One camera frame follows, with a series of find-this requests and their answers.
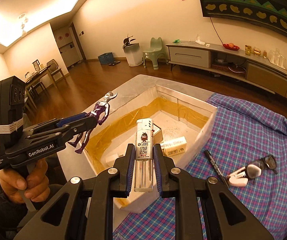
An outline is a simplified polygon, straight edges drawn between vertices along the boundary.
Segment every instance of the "lighter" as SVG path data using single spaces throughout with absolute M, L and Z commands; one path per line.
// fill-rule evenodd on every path
M 153 191 L 154 122 L 151 118 L 137 120 L 134 191 Z

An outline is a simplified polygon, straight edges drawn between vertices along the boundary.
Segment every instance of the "plaid cloth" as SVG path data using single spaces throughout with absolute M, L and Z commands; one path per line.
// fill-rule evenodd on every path
M 287 119 L 260 105 L 219 94 L 213 94 L 208 103 L 218 111 L 204 149 L 211 152 L 225 176 L 268 154 L 276 157 L 277 175 L 265 170 L 254 185 L 249 182 L 246 187 L 230 190 L 275 240 L 282 240 L 287 235 Z M 202 179 L 217 176 L 203 153 L 186 170 Z M 203 217 L 202 227 L 205 239 Z M 174 199 L 159 198 L 142 213 L 129 214 L 113 239 L 175 239 Z

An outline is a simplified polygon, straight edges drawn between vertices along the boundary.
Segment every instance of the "purple action figure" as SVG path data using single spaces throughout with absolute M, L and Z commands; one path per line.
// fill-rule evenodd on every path
M 118 93 L 116 93 L 115 95 L 112 92 L 108 92 L 103 98 L 103 101 L 99 101 L 95 104 L 93 110 L 87 114 L 87 116 L 94 116 L 99 125 L 102 125 L 104 123 L 105 120 L 107 120 L 108 116 L 109 116 L 109 109 L 110 109 L 110 105 L 109 105 L 109 101 L 114 99 L 117 96 Z M 104 113 L 104 116 L 102 117 L 101 120 L 99 120 L 100 115 Z M 85 138 L 82 142 L 81 148 L 78 150 L 75 150 L 76 153 L 82 153 L 83 149 L 85 148 L 85 146 L 87 145 L 87 143 L 89 142 L 89 138 L 90 138 L 90 133 L 92 132 L 93 129 L 87 131 L 87 133 L 85 134 Z M 73 147 L 77 147 L 78 142 L 81 140 L 82 136 L 83 136 L 83 132 L 78 134 L 77 139 L 75 142 L 68 142 L 70 145 L 72 145 Z

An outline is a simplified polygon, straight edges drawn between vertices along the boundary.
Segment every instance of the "tv stand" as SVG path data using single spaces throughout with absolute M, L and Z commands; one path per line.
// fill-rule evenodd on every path
M 247 56 L 244 50 L 229 50 L 218 44 L 211 44 L 210 47 L 206 47 L 197 43 L 171 43 L 166 44 L 166 46 L 169 50 L 171 71 L 175 65 L 198 68 L 241 80 L 287 98 L 287 72 L 271 64 L 268 58 L 258 57 L 254 54 Z M 230 59 L 244 60 L 245 75 L 237 75 L 216 67 L 215 65 L 218 64 L 214 63 L 214 59 L 222 57 L 222 55 Z

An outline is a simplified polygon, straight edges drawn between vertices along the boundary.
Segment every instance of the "green stool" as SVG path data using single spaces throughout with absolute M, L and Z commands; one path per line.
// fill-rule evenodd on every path
M 150 59 L 153 62 L 154 70 L 159 69 L 159 58 L 165 58 L 168 64 L 169 61 L 166 58 L 166 54 L 162 46 L 162 39 L 160 37 L 157 40 L 155 38 L 151 38 L 150 49 L 145 50 L 142 53 L 143 67 L 146 68 L 146 59 Z

